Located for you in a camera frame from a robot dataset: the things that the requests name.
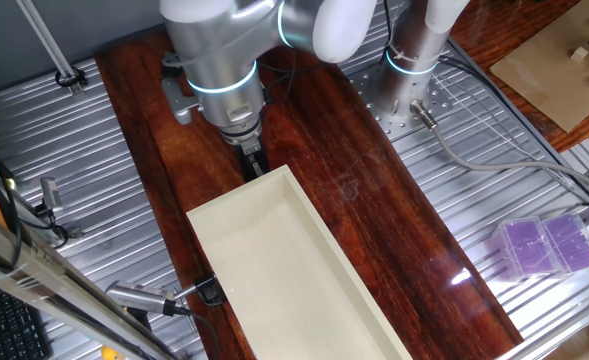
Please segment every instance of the wooden table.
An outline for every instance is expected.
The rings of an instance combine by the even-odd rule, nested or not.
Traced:
[[[179,125],[160,84],[165,34],[120,46],[97,63],[179,279],[209,270],[185,212],[243,184],[232,150],[199,113]],[[261,60],[292,67],[291,50]],[[297,68],[316,64],[299,55]],[[276,76],[262,71],[265,84]],[[276,100],[283,96],[274,88]],[[288,164],[415,359],[493,359],[522,338],[336,66],[296,77],[264,109],[273,168]],[[453,283],[453,279],[466,280]],[[222,359],[253,355],[229,304],[190,307],[213,323]],[[212,339],[198,324],[208,353]]]
[[[489,68],[534,36],[579,0],[471,0],[452,37],[490,74]],[[589,138],[589,117],[566,133],[496,76],[491,80],[507,95],[547,141],[565,151]]]

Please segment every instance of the aluminum slotted panel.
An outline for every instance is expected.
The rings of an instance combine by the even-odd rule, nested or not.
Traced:
[[[360,84],[376,76],[378,59],[372,57],[369,66],[360,64],[356,72],[351,73],[349,67],[344,72],[362,90],[367,84]],[[529,160],[528,155],[508,143],[510,135],[521,149],[538,160],[554,162],[559,157],[551,147],[542,146],[540,135],[508,112],[477,79],[443,64],[438,65],[435,73],[451,92],[447,96],[454,104],[437,118],[439,128],[461,157],[481,164]],[[532,215],[545,219],[564,211],[580,211],[581,200],[541,169],[480,172],[462,168],[444,153],[418,120],[385,124],[384,128],[391,128],[386,133],[403,163],[526,341],[554,329],[562,319],[589,303],[589,268],[566,279],[539,276],[517,283],[505,282],[500,279],[506,269],[502,255],[486,245],[503,220]],[[589,140],[575,149],[572,151],[576,159],[568,161],[577,170],[585,171],[589,167]]]
[[[18,189],[40,203],[39,179],[57,179],[65,214],[57,223],[80,227],[82,239],[60,250],[105,289],[116,280],[178,290],[180,284],[132,156],[94,61],[83,69],[89,84],[73,98],[54,75],[0,92],[0,159]],[[150,314],[154,333],[178,354],[206,359],[185,317]],[[43,314],[53,359],[99,359],[100,344]]]

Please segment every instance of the purple plastic container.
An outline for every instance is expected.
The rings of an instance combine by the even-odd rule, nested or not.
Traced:
[[[562,214],[543,221],[543,227],[565,273],[589,267],[589,232],[576,214]]]
[[[549,274],[561,269],[543,224],[537,217],[503,221],[492,243],[504,252],[507,272],[504,278],[518,280],[536,274]]]

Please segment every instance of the white plastic tray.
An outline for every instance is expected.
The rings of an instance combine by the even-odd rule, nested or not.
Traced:
[[[258,359],[411,359],[287,166],[187,216]]]

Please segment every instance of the keyboard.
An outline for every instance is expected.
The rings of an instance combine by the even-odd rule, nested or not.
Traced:
[[[50,356],[38,311],[0,290],[0,360],[43,360]]]

